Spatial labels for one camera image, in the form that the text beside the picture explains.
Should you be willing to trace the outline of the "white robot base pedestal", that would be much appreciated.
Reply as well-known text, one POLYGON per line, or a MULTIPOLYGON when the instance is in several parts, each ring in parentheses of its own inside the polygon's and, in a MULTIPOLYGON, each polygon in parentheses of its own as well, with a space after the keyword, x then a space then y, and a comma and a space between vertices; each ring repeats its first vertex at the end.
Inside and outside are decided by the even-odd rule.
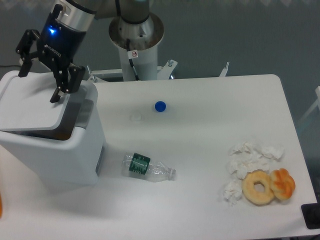
POLYGON ((109 25, 109 37, 118 49, 120 69, 91 70, 89 79, 95 83, 102 79, 122 78, 125 82, 172 80, 178 62, 170 59, 158 65, 158 45, 164 37, 164 25, 153 13, 141 23, 126 22, 115 17, 109 25))

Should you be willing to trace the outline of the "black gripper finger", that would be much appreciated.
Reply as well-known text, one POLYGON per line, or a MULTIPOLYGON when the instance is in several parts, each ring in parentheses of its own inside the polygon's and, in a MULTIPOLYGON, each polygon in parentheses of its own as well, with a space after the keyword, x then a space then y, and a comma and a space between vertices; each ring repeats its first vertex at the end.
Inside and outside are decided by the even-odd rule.
POLYGON ((50 102, 57 103, 64 94, 76 93, 85 75, 84 66, 77 66, 71 63, 68 67, 59 69, 57 65, 53 65, 53 76, 56 81, 56 89, 54 90, 50 102))
POLYGON ((21 37, 15 51, 20 55, 22 60, 22 66, 19 70, 19 77, 26 77, 30 72, 33 65, 33 59, 38 57, 38 51, 31 52, 31 48, 38 39, 40 38, 40 33, 35 29, 27 29, 23 36, 21 37))

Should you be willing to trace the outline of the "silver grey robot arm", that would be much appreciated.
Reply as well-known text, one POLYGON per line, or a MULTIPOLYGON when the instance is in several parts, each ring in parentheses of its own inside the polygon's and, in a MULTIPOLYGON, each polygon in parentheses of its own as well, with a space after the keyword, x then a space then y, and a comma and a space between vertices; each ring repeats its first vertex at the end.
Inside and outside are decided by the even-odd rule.
POLYGON ((56 0, 42 31, 27 29, 15 51, 22 66, 18 76, 26 77, 38 59, 55 78, 51 103, 63 94, 78 91, 86 69, 75 65, 74 56, 94 19, 118 17, 134 26, 150 18, 147 0, 56 0))

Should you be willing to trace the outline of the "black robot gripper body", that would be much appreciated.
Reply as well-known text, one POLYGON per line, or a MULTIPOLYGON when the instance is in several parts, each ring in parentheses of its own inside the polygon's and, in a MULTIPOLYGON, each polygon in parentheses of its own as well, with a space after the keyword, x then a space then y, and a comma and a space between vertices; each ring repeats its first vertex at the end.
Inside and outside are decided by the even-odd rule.
POLYGON ((36 43, 40 62, 55 75, 67 72, 83 75, 85 68, 75 65, 73 59, 85 36, 85 31, 71 29, 48 17, 36 43))

